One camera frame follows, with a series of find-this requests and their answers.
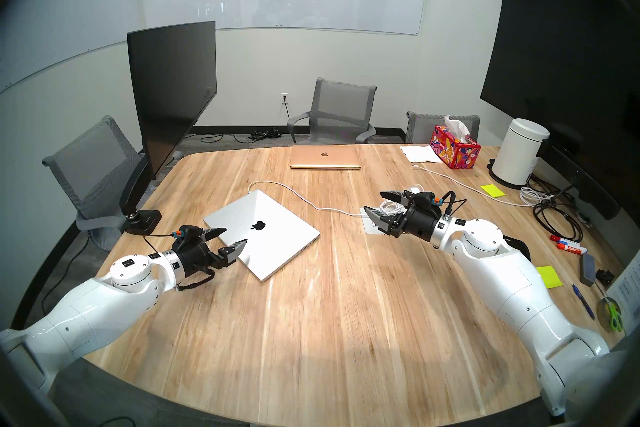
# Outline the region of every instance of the green scissors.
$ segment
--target green scissors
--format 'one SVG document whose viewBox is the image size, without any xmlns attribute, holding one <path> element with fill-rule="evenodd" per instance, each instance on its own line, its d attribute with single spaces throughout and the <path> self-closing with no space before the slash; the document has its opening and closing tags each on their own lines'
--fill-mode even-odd
<svg viewBox="0 0 640 427">
<path fill-rule="evenodd" d="M 611 330 L 613 332 L 622 332 L 624 327 L 622 327 L 622 317 L 620 313 L 616 310 L 616 306 L 611 302 L 611 298 L 607 297 L 602 291 L 602 288 L 596 283 L 598 289 L 602 293 L 605 303 L 607 304 L 607 308 L 609 309 L 609 326 L 611 326 Z"/>
</svg>

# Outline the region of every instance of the office chair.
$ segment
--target office chair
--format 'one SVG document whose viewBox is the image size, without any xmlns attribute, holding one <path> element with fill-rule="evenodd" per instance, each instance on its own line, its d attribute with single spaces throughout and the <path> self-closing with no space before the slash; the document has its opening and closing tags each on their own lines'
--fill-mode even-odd
<svg viewBox="0 0 640 427">
<path fill-rule="evenodd" d="M 298 145 L 362 144 L 376 135 L 369 123 L 377 86 L 356 86 L 318 77 L 311 111 L 287 122 L 289 134 Z M 309 118 L 309 138 L 296 142 L 294 124 Z"/>
<path fill-rule="evenodd" d="M 444 125 L 444 115 L 427 115 L 423 113 L 407 112 L 409 122 L 406 127 L 407 144 L 428 144 L 431 142 L 433 128 L 436 125 Z M 478 140 L 480 129 L 479 115 L 450 115 L 451 120 L 461 120 L 469 130 L 469 136 L 474 141 Z"/>
<path fill-rule="evenodd" d="M 105 116 L 60 151 L 42 160 L 75 208 L 75 224 L 111 251 L 125 228 L 120 195 L 144 154 L 138 154 L 111 116 Z M 138 207 L 149 199 L 149 186 Z"/>
</svg>

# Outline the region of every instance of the white robotic arm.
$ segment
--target white robotic arm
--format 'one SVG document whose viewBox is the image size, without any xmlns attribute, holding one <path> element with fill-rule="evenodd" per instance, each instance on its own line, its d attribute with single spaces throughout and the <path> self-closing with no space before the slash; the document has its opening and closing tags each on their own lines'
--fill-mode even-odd
<svg viewBox="0 0 640 427">
<path fill-rule="evenodd" d="M 433 193 L 384 191 L 381 195 L 407 210 L 389 216 L 365 207 L 379 230 L 395 237 L 409 232 L 452 255 L 481 300 L 518 334 L 531 355 L 549 412 L 563 414 L 566 386 L 576 372 L 596 356 L 609 353 L 602 337 L 576 327 L 563 316 L 536 268 L 507 243 L 498 226 L 486 220 L 457 219 L 450 211 L 442 215 L 438 208 L 441 200 Z M 462 234 L 459 239 L 452 237 L 456 232 Z"/>
<path fill-rule="evenodd" d="M 219 256 L 205 241 L 224 229 L 202 230 L 183 225 L 174 235 L 173 249 L 151 255 L 129 255 L 114 262 L 109 273 L 91 278 L 69 291 L 47 316 L 25 330 L 0 333 L 0 346 L 27 383 L 46 393 L 57 373 L 81 356 L 120 337 L 154 306 L 160 295 L 200 270 L 213 278 L 214 268 L 231 265 L 246 240 L 221 248 Z M 158 278 L 152 268 L 157 266 Z"/>
</svg>

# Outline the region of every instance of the gold laptop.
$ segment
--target gold laptop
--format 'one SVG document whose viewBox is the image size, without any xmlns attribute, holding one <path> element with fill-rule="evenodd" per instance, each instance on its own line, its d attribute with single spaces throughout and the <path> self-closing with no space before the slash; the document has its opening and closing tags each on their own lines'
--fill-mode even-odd
<svg viewBox="0 0 640 427">
<path fill-rule="evenodd" d="M 291 147 L 291 168 L 360 168 L 355 146 L 296 146 Z"/>
</svg>

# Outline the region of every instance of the black monitor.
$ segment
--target black monitor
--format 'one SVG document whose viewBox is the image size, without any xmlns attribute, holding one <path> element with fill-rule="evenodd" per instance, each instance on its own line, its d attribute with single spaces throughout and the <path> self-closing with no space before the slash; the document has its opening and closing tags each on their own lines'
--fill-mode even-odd
<svg viewBox="0 0 640 427">
<path fill-rule="evenodd" d="M 142 146 L 155 178 L 217 92 L 216 23 L 127 34 Z"/>
<path fill-rule="evenodd" d="M 542 153 L 605 219 L 640 225 L 640 29 L 620 0 L 502 0 L 481 98 L 544 125 Z"/>
</svg>

